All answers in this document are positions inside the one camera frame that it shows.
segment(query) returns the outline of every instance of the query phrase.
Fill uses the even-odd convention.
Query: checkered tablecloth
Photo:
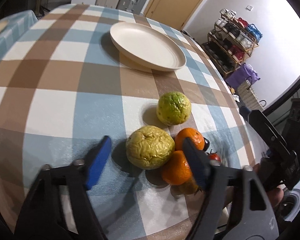
[[[19,12],[1,21],[9,20],[6,28],[0,33],[0,60],[12,45],[38,20],[32,10]]]
[[[185,53],[186,66],[164,73],[135,70],[139,66],[110,39],[119,21],[169,36]],[[34,24],[0,62],[0,211],[9,226],[14,228],[42,165],[68,165],[109,135],[113,152],[99,184],[88,192],[109,239],[183,239],[203,194],[174,198],[156,171],[129,163],[125,139],[144,125],[172,136],[193,127],[226,165],[253,165],[243,119],[207,58],[179,31],[116,9],[64,5]],[[168,91],[180,91],[192,103],[182,125],[164,126],[155,115],[159,97]]]

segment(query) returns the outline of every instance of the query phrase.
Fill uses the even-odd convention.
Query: green fruit
[[[144,170],[164,165],[174,151],[174,140],[164,130],[148,125],[133,132],[126,142],[127,158]]]
[[[162,95],[157,105],[157,116],[165,125],[177,125],[188,120],[191,114],[189,99],[180,92]]]

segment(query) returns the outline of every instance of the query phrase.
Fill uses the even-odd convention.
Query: plaid tablecloth
[[[23,33],[38,21],[32,10],[10,15],[0,20],[0,22],[4,20],[9,20],[9,23],[0,33],[0,60]]]
[[[133,69],[138,65],[120,54],[109,36],[119,21],[168,35],[184,51],[186,66],[170,73]],[[0,211],[9,226],[14,228],[42,165],[68,165],[109,135],[113,152],[89,191],[109,239],[183,239],[203,194],[174,198],[155,171],[129,163],[125,139],[146,124],[172,136],[193,127],[226,165],[253,165],[243,119],[207,58],[179,31],[116,9],[64,5],[34,24],[0,62]],[[180,91],[192,103],[182,125],[164,126],[155,115],[159,97],[168,91]]]

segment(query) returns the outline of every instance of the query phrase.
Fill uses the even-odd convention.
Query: door
[[[200,1],[154,0],[146,17],[180,30]]]

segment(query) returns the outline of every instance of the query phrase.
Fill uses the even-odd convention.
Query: woven basket
[[[264,107],[260,104],[260,102],[264,100],[258,100],[251,83],[248,80],[243,82],[238,87],[237,94],[240,97],[240,101],[243,102],[250,110],[260,110],[261,112],[264,111]]]

